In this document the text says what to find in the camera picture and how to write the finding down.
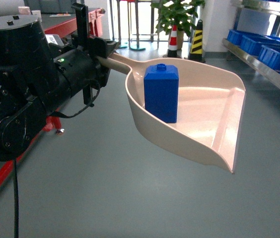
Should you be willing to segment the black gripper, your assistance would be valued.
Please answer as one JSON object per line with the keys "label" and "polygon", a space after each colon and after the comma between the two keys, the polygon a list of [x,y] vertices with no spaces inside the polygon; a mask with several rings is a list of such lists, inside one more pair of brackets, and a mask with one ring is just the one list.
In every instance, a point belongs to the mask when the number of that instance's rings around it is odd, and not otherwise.
{"label": "black gripper", "polygon": [[118,42],[90,36],[88,7],[73,3],[76,14],[77,35],[73,47],[54,59],[60,82],[59,96],[69,99],[83,91],[83,102],[92,106],[92,89],[106,86],[110,69],[102,66],[97,57],[106,59],[120,45]]}

